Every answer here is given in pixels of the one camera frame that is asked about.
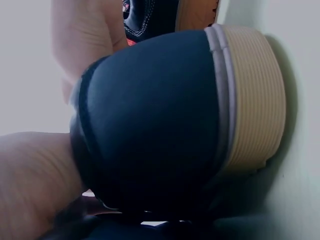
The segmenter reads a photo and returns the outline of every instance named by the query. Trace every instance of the beige sole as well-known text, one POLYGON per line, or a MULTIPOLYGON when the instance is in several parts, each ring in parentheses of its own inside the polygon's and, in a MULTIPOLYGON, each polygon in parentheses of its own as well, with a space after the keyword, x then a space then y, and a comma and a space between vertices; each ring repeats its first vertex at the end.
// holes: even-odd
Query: beige sole
POLYGON ((267 39, 259 31, 222 26, 233 62, 237 117, 225 174, 263 168, 279 148, 286 121, 282 73, 267 39))
POLYGON ((202 30, 215 23, 219 0, 180 0, 176 31, 202 30))
MULTIPOLYGON (((266 37, 253 28, 214 24, 205 32, 218 70, 218 95, 227 96, 219 98, 224 103, 221 116, 229 125, 228 140, 222 142, 227 153, 220 176, 254 173, 276 153, 285 128, 280 67, 266 37)), ((226 136, 224 124, 221 129, 226 136)))

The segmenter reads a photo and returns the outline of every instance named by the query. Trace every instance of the sneaker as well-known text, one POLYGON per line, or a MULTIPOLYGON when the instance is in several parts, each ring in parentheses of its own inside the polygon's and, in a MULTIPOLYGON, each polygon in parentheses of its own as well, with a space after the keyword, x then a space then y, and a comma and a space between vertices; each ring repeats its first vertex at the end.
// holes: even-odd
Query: sneaker
POLYGON ((183 30, 204 29, 216 20, 219 0, 123 0, 129 44, 183 30))

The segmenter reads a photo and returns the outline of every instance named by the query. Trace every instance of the black leather shoe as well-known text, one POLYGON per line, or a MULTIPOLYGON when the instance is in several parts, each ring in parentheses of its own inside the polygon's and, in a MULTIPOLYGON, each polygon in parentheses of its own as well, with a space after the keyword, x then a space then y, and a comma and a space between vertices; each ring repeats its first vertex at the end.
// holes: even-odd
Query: black leather shoe
POLYGON ((125 0, 124 28, 128 40, 141 42, 182 30, 213 24, 219 0, 125 0))

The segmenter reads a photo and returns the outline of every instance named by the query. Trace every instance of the hand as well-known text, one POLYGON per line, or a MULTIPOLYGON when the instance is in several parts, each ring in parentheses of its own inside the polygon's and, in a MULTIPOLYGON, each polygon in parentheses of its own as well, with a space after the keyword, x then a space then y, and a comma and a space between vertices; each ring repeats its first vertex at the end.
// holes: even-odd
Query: hand
POLYGON ((0 136, 0 239, 34 240, 86 190, 64 133, 0 136))
POLYGON ((69 91, 91 63, 128 46, 121 0, 52 0, 51 16, 53 54, 69 91))

